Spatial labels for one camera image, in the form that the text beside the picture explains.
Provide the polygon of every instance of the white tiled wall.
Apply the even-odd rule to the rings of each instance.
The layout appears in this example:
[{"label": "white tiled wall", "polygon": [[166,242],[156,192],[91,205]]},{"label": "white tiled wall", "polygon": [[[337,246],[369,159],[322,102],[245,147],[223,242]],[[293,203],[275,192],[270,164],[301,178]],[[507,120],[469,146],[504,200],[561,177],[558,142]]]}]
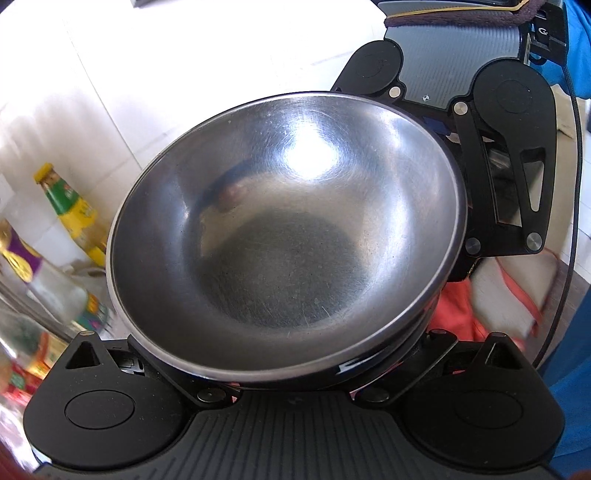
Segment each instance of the white tiled wall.
[{"label": "white tiled wall", "polygon": [[15,0],[0,15],[4,214],[58,265],[84,254],[32,180],[46,161],[111,220],[155,155],[199,122],[276,93],[328,89],[383,37],[368,0]]}]

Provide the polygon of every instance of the bowl rim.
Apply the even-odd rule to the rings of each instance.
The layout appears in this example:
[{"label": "bowl rim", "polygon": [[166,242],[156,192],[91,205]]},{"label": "bowl rim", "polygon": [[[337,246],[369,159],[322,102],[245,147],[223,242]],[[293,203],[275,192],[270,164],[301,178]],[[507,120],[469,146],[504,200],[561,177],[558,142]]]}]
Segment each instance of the bowl rim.
[{"label": "bowl rim", "polygon": [[[452,237],[449,243],[449,246],[443,256],[441,264],[437,269],[435,275],[427,285],[423,288],[419,295],[413,300],[413,302],[408,305],[408,307],[400,312],[396,317],[394,317],[390,322],[383,325],[379,330],[376,330],[373,334],[365,337],[364,339],[360,340],[359,342],[349,345],[347,348],[339,350],[337,352],[331,353],[329,355],[323,356],[321,358],[317,358],[315,360],[311,360],[302,364],[297,365],[290,365],[288,367],[280,367],[280,368],[271,368],[271,369],[259,369],[259,370],[230,370],[230,369],[220,369],[220,368],[212,368],[207,367],[205,365],[200,365],[194,362],[187,361],[169,351],[162,348],[160,345],[155,343],[151,340],[148,336],[144,335],[141,329],[135,324],[132,320],[131,316],[127,313],[125,306],[122,304],[121,299],[119,298],[119,294],[116,288],[116,281],[114,279],[113,268],[111,265],[112,259],[112,248],[113,248],[113,237],[115,236],[115,232],[117,231],[118,224],[121,220],[121,213],[127,204],[129,198],[132,196],[135,189],[138,185],[142,182],[142,179],[150,173],[150,171],[154,168],[154,166],[164,158],[164,156],[168,153],[170,149],[172,149],[178,142],[180,142],[183,138],[191,135],[194,131],[203,128],[205,125],[208,125],[214,121],[217,121],[219,118],[236,111],[240,111],[242,109],[250,108],[254,105],[260,105],[262,103],[272,102],[279,99],[289,99],[289,98],[305,98],[305,97],[316,97],[316,96],[325,96],[325,97],[335,97],[335,98],[347,98],[347,99],[354,99],[355,101],[369,103],[373,106],[378,106],[380,108],[384,108],[389,110],[407,121],[410,121],[412,124],[417,126],[418,128],[424,130],[428,135],[430,135],[436,143],[438,143],[439,147],[441,148],[444,156],[447,158],[448,167],[450,169],[450,174],[452,179],[454,179],[455,185],[455,211],[456,211],[456,223],[454,226],[454,230],[452,232]],[[219,381],[219,382],[235,382],[235,383],[244,383],[244,384],[253,384],[253,383],[262,383],[262,382],[275,382],[281,380],[289,380],[297,377],[303,377],[305,375],[315,374],[329,368],[338,367],[340,364],[345,362],[350,362],[351,359],[355,359],[360,357],[364,353],[368,351],[375,350],[379,345],[383,344],[390,338],[395,332],[398,330],[393,329],[396,325],[400,327],[401,324],[407,325],[408,321],[412,321],[413,318],[417,317],[423,309],[428,306],[430,300],[434,299],[436,296],[439,295],[440,290],[443,288],[457,258],[460,254],[463,239],[466,233],[466,222],[467,222],[467,197],[466,197],[466,188],[464,185],[464,181],[462,178],[462,174],[460,172],[459,166],[457,165],[456,160],[453,158],[449,149],[445,146],[443,141],[427,126],[419,122],[415,119],[412,115],[408,114],[407,112],[400,110],[396,107],[384,105],[383,103],[377,102],[372,99],[364,98],[358,95],[351,95],[342,92],[325,92],[325,91],[309,91],[309,92],[295,92],[295,93],[283,93],[280,95],[272,95],[267,96],[264,98],[260,98],[257,100],[253,100],[251,102],[243,103],[241,105],[229,108],[223,112],[214,115],[211,118],[197,124],[195,127],[189,129],[187,132],[179,136],[176,140],[171,142],[165,149],[163,149],[156,157],[149,163],[149,165],[144,168],[144,171],[139,175],[139,177],[134,182],[133,186],[129,189],[125,198],[121,205],[119,206],[117,212],[115,213],[114,220],[111,225],[111,229],[109,232],[109,238],[107,241],[107,249],[106,249],[106,280],[109,295],[111,297],[113,306],[115,308],[115,313],[121,319],[123,324],[131,331],[131,335],[134,339],[144,347],[149,353],[154,355],[156,358],[162,360],[163,362],[175,367],[181,371],[186,373],[197,375],[198,377],[202,377],[209,380]],[[400,319],[406,317],[408,319],[407,323],[400,322]]]}]

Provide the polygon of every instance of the bottle cap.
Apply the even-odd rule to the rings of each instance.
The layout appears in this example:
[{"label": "bottle cap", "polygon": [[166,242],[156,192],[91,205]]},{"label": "bottle cap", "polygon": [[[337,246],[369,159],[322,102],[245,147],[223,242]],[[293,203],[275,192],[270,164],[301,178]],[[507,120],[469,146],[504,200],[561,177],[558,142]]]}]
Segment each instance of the bottle cap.
[{"label": "bottle cap", "polygon": [[41,181],[47,177],[47,174],[53,170],[53,164],[52,163],[46,163],[44,164],[39,170],[37,170],[37,173],[35,173],[33,175],[33,180],[35,180],[36,183],[41,183]]}]

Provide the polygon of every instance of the stainless steel bowl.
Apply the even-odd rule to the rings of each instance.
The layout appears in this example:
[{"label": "stainless steel bowl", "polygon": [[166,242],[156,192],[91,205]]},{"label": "stainless steel bowl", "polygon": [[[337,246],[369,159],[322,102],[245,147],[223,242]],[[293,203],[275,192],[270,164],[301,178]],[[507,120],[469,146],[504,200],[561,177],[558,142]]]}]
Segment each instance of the stainless steel bowl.
[{"label": "stainless steel bowl", "polygon": [[177,368],[294,378],[416,321],[465,223],[451,155],[408,115],[281,95],[221,113],[154,160],[117,215],[109,288],[136,339]]}]

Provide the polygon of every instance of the blue fabric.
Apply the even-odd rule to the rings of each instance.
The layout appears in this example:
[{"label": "blue fabric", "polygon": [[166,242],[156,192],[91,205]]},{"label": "blue fabric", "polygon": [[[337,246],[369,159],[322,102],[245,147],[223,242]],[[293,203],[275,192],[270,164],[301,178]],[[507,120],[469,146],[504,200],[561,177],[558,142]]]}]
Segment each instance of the blue fabric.
[{"label": "blue fabric", "polygon": [[[564,0],[569,22],[569,54],[567,67],[573,79],[574,91],[580,98],[591,98],[591,18],[574,0]],[[562,68],[547,61],[542,66],[534,66],[549,82],[558,83],[568,93]]]},{"label": "blue fabric", "polygon": [[542,373],[566,419],[550,465],[563,476],[591,468],[591,290]]}]

